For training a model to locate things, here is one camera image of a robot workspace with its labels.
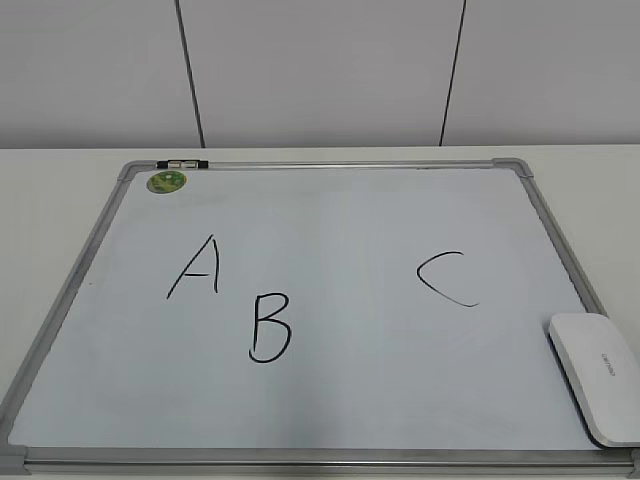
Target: round sticker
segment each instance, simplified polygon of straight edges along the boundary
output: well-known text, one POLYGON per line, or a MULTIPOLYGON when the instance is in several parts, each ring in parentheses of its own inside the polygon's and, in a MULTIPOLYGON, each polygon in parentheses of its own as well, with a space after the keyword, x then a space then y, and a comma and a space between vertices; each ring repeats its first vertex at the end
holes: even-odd
POLYGON ((147 189, 153 193, 171 193, 184 187, 187 177, 183 173, 167 170, 156 173, 147 181, 147 189))

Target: white wall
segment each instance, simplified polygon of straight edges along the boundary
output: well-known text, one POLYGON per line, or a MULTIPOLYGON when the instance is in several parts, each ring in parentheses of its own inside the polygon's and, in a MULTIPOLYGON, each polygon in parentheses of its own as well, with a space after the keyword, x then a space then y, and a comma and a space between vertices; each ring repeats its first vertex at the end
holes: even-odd
POLYGON ((640 143, 640 2, 468 0, 445 145, 640 143))
POLYGON ((171 0, 0 2, 0 148, 198 145, 171 0))
MULTIPOLYGON (((437 145, 463 0, 181 0, 206 145, 437 145)), ((640 2, 467 0, 445 145, 640 143, 640 2)), ((200 145, 172 0, 0 2, 0 148, 200 145)))
POLYGON ((207 146, 437 145, 462 0, 183 0, 207 146))

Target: white table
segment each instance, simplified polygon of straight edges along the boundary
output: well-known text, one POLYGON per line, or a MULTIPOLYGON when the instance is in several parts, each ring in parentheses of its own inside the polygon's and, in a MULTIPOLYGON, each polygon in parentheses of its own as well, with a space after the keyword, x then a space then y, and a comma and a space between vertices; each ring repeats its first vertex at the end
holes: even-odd
POLYGON ((9 387, 128 161, 493 157, 528 162, 609 316, 640 357, 640 146, 0 150, 0 394, 9 387))

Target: whiteboard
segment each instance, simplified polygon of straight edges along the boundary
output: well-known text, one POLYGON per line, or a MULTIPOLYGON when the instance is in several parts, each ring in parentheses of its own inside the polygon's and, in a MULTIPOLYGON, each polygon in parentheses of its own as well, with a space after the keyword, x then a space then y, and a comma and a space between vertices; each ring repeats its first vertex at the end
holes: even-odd
POLYGON ((10 443, 596 449, 545 334, 584 307, 512 170, 155 173, 10 443))

